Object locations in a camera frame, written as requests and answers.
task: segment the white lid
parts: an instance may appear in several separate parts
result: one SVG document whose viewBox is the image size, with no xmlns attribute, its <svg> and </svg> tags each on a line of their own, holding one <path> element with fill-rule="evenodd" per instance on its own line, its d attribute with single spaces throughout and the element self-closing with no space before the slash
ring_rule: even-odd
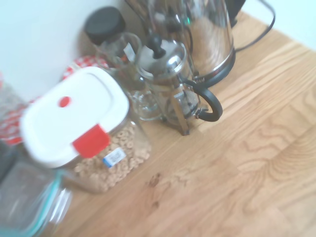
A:
<svg viewBox="0 0 316 237">
<path fill-rule="evenodd" d="M 92 147 L 100 143 L 100 136 L 104 139 L 116 128 L 128 110 L 129 101 L 117 82 L 102 69 L 87 67 L 26 110 L 21 134 L 35 162 L 58 168 L 82 155 L 82 142 Z"/>
</svg>

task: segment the black lid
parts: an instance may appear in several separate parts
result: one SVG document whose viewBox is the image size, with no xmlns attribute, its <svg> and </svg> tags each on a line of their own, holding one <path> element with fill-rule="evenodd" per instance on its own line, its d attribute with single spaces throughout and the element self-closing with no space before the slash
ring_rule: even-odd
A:
<svg viewBox="0 0 316 237">
<path fill-rule="evenodd" d="M 0 182 L 17 160 L 17 151 L 0 140 Z"/>
<path fill-rule="evenodd" d="M 107 38 L 125 30 L 125 21 L 115 7 L 104 7 L 92 13 L 84 27 L 91 42 L 101 45 Z"/>
</svg>

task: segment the power cord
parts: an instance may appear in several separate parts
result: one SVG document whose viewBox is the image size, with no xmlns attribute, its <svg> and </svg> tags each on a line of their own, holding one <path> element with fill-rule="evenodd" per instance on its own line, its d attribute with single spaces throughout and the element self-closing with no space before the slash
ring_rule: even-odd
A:
<svg viewBox="0 0 316 237">
<path fill-rule="evenodd" d="M 273 9 L 273 7 L 271 5 L 269 5 L 265 0 L 258 0 L 258 1 L 261 2 L 267 9 L 270 10 L 270 12 L 273 14 L 273 20 L 272 20 L 270 26 L 268 28 L 266 28 L 266 30 L 257 39 L 255 39 L 253 42 L 251 42 L 250 44 L 248 44 L 244 47 L 235 49 L 235 52 L 243 51 L 244 49 L 247 49 L 247 48 L 253 46 L 254 44 L 256 44 L 257 42 L 259 42 L 260 40 L 262 40 L 262 38 L 264 36 L 266 36 L 267 33 L 269 33 L 269 31 L 272 29 L 273 25 L 276 22 L 276 11 Z"/>
</svg>

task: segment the black jar lid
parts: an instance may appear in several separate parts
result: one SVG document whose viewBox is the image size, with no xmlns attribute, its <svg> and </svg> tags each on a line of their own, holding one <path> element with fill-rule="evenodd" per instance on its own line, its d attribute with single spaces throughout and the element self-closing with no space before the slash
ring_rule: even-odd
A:
<svg viewBox="0 0 316 237">
<path fill-rule="evenodd" d="M 92 13 L 84 27 L 85 33 L 95 45 L 101 45 L 109 37 L 125 30 L 125 21 L 115 7 L 104 7 Z"/>
</svg>

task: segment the barcode label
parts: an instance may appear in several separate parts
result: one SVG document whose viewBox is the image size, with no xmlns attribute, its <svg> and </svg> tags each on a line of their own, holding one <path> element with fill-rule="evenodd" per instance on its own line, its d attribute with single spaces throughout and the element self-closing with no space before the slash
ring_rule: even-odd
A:
<svg viewBox="0 0 316 237">
<path fill-rule="evenodd" d="M 130 62 L 134 62 L 136 55 L 130 43 L 128 43 L 126 48 L 124 49 L 124 53 L 126 54 Z"/>
<path fill-rule="evenodd" d="M 106 164 L 108 168 L 113 167 L 117 163 L 119 163 L 122 159 L 126 157 L 125 152 L 121 147 L 116 148 L 110 154 L 103 158 L 103 163 Z"/>
</svg>

